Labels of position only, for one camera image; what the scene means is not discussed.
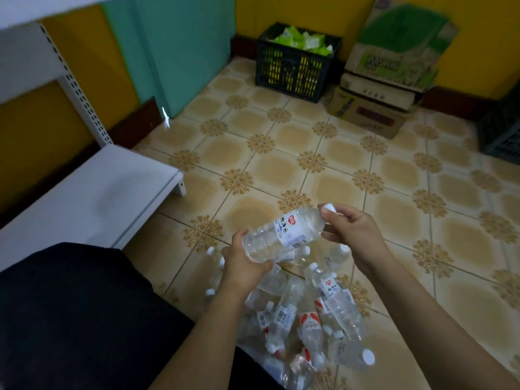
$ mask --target stack of cardboard boxes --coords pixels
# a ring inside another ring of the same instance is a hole
[[[393,138],[437,75],[457,28],[426,8],[376,0],[345,65],[328,112]]]

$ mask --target pile of plastic bottles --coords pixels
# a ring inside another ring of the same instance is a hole
[[[372,351],[361,343],[368,332],[363,317],[350,291],[335,280],[334,271],[350,257],[350,249],[340,244],[332,248],[325,258],[327,268],[309,262],[307,244],[324,226],[317,209],[302,207],[249,232],[242,241],[253,261],[274,258],[306,267],[303,280],[288,277],[275,264],[245,301],[238,330],[238,347],[290,390],[311,386],[327,364],[362,370],[375,363]],[[220,266],[206,290],[208,301],[222,278],[223,258]]]

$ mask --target floral tile pattern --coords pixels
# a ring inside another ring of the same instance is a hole
[[[184,173],[125,248],[153,289],[192,319],[220,250],[301,206],[342,202],[371,214],[393,255],[491,354],[520,376],[520,167],[478,153],[471,122],[419,109],[388,140],[318,104],[255,86],[234,58],[134,151]],[[213,256],[206,250],[214,246]],[[334,246],[309,244],[324,264]],[[284,264],[298,276],[303,267]],[[329,367],[311,388],[427,389],[380,297],[349,258],[337,270],[370,328],[376,365]]]

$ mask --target black plastic crate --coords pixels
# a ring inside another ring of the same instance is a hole
[[[292,97],[318,102],[341,38],[325,34],[325,46],[332,45],[333,49],[328,56],[268,41],[282,34],[286,27],[289,25],[275,23],[258,39],[255,83]],[[301,33],[321,34],[300,27],[297,29]]]
[[[480,150],[520,165],[520,82],[477,123]]]

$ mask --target black pants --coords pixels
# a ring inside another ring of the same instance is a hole
[[[120,250],[61,243],[0,272],[0,389],[146,390],[193,326]],[[237,348],[243,380],[279,388]]]

